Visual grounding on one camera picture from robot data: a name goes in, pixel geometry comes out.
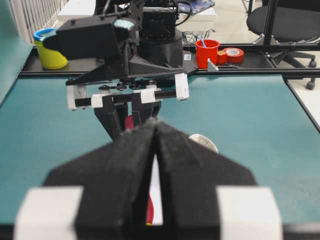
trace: black metal rail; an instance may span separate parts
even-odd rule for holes
[[[277,7],[279,0],[269,0],[268,11],[264,24],[264,41],[263,46],[268,47],[271,44],[272,32],[274,30]]]

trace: teal table surface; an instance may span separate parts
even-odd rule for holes
[[[0,224],[49,170],[111,141],[92,108],[69,111],[66,79],[18,79],[0,107]],[[203,134],[270,186],[284,223],[320,222],[320,134],[281,76],[193,76],[159,118]],[[91,86],[90,93],[97,92]]]

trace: metal clamp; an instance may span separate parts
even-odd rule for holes
[[[260,36],[252,42],[253,45],[263,45],[265,41],[265,35],[263,33],[260,34]],[[280,45],[280,43],[275,39],[275,37],[271,36],[271,45]]]

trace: floor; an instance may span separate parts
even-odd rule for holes
[[[255,0],[253,9],[260,6],[262,6],[262,1]],[[214,9],[217,17],[213,25],[215,32],[210,32],[211,39],[218,40],[220,43],[250,43],[258,37],[248,30],[246,23],[248,15],[241,0],[216,0]],[[315,54],[320,65],[320,51],[308,53]],[[307,67],[310,60],[300,58],[299,61]],[[279,66],[291,68],[285,62],[281,62]],[[320,81],[314,90],[308,90],[305,89],[305,85],[309,80],[290,80],[290,82],[312,116],[320,124]]]

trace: cable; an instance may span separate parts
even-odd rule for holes
[[[178,6],[178,4],[176,3],[176,1],[175,0],[170,0],[172,3],[173,3],[173,5],[175,6],[175,8],[176,8],[176,13],[178,14],[178,11],[179,11],[179,6]]]
[[[106,0],[106,3],[105,3],[104,8],[102,10],[102,15],[106,15],[106,12],[109,8],[110,3],[111,3],[111,0]]]
[[[180,22],[180,23],[175,25],[175,26],[179,26],[179,25],[185,23],[190,18],[191,14],[192,14],[192,5],[191,5],[190,2],[185,1],[185,0],[178,0],[178,1],[176,1],[176,3],[178,3],[178,4],[187,4],[187,5],[190,6],[190,11],[188,13],[188,16],[186,16],[186,18],[182,22]]]

